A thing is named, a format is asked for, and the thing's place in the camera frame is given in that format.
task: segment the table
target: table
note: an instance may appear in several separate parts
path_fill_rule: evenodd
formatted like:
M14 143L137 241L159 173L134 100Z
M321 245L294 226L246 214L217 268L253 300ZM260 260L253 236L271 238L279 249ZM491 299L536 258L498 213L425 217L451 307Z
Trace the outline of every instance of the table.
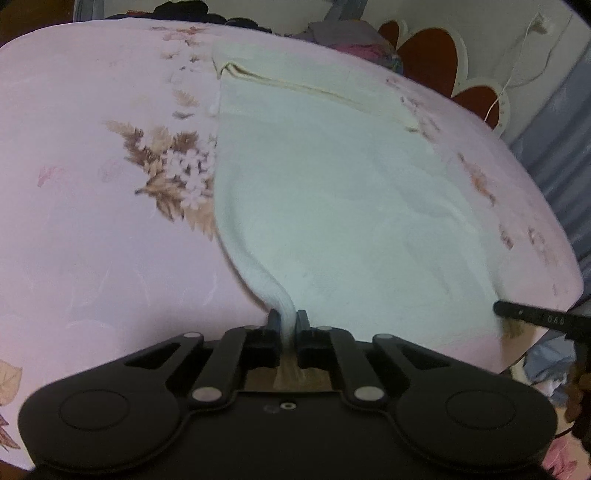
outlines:
M215 238L213 212L196 213L199 205L178 192L150 190L143 168L146 149L198 148L213 161L219 80L210 53L219 38L338 62L415 99L444 125L434 148L463 172L458 187L498 232L489 250L499 295L558 309L579 298L576 259L529 175L482 121L438 94L356 57L232 27L139 19L50 27L0 49L7 66L0 72L0 438L7 447L0 459L32 467L17 415L44 384L181 332L213 339L264 323L264 307ZM192 206L182 219L179 209ZM501 371L543 333L525 328L440 351Z

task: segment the wall socket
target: wall socket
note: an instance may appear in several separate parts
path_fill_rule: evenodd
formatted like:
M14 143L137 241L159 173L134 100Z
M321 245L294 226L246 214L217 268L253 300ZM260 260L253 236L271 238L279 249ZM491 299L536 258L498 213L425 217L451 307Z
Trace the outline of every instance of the wall socket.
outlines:
M540 35L552 35L554 31L554 22L547 15L538 13L531 23L530 31Z

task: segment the hand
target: hand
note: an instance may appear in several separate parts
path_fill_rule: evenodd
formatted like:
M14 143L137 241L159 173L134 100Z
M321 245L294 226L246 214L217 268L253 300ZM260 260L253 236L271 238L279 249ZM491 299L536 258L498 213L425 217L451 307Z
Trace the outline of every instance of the hand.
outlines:
M581 415L581 401L585 392L591 392L591 373L584 373L580 366L574 364L569 372L569 384L564 389L569 396L564 419L574 422Z

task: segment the curtain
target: curtain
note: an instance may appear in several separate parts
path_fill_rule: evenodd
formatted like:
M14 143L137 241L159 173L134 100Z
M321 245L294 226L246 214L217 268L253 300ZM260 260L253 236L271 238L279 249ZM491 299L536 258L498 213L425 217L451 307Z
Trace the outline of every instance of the curtain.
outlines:
M591 298L591 42L511 150L566 231Z

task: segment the towel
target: towel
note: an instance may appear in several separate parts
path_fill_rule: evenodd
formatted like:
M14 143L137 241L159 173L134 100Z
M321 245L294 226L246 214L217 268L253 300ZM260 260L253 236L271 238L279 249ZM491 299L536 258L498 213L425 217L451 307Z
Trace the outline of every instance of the towel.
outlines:
M483 237L404 100L361 72L218 43L220 239L283 318L428 348L499 322Z

